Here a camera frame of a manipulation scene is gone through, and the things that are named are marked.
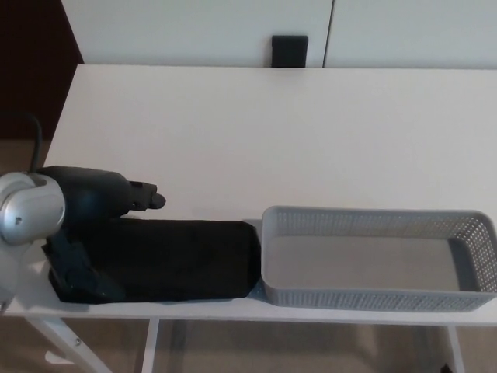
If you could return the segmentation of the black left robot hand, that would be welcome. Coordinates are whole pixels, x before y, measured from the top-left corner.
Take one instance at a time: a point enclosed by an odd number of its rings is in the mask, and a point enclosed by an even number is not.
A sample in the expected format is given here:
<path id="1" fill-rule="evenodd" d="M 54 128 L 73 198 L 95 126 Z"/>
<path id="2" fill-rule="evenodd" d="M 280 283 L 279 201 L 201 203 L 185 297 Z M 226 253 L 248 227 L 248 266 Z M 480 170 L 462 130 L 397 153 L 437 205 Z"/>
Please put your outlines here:
<path id="1" fill-rule="evenodd" d="M 80 304 L 123 301 L 124 289 L 94 269 L 85 247 L 73 233 L 120 218 L 129 211 L 161 209 L 165 197 L 154 184 L 130 181 L 111 171 L 48 166 L 40 169 L 39 174 L 55 180 L 65 201 L 61 228 L 42 245 L 50 264 L 48 278 L 56 295 L 63 302 Z"/>

